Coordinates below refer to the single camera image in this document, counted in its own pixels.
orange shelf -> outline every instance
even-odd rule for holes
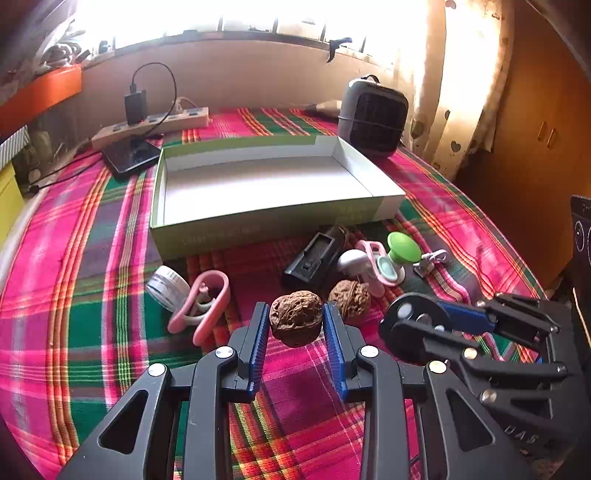
[[[46,73],[0,106],[0,135],[7,137],[48,108],[82,91],[82,67]]]

yellow box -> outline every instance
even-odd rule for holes
[[[9,163],[0,171],[0,246],[6,240],[23,205],[21,191],[14,178],[14,168]]]

power strip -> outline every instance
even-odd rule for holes
[[[157,113],[156,115],[150,115],[146,120],[135,125],[128,125],[127,122],[123,122],[109,127],[101,129],[94,137],[92,137],[92,147],[100,150],[105,148],[107,145],[111,145],[117,140],[121,140],[131,135],[143,135],[154,124],[160,122],[164,113]],[[185,130],[189,128],[200,128],[206,127],[209,123],[209,109],[207,107],[202,108],[191,108],[189,110],[183,110],[182,113],[175,113],[168,116],[168,118],[162,122],[152,132],[153,134],[164,134],[166,132],[174,132],[178,130]]]

walnut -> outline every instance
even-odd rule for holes
[[[307,290],[283,295],[271,305],[269,320],[276,339],[292,348],[307,345],[322,328],[322,300]]]
[[[341,280],[330,291],[329,301],[337,304],[343,322],[354,323],[369,308],[371,295],[365,283]]]

window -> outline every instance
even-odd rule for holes
[[[195,32],[216,32],[216,38],[231,37],[220,32],[257,32],[275,41],[282,41],[277,35],[289,35],[285,41],[300,37],[320,42],[319,46],[350,37],[352,43],[344,45],[349,52],[375,56],[387,66],[395,61],[391,42],[401,36],[396,32],[409,28],[408,22],[396,19],[412,12],[413,21],[422,20],[424,25],[425,19],[416,19],[415,13],[421,11],[416,5],[428,1],[389,0],[364,8],[358,2],[332,0],[298,0],[295,6],[276,0],[79,0],[76,24],[87,31],[89,45],[107,40],[116,49]]]

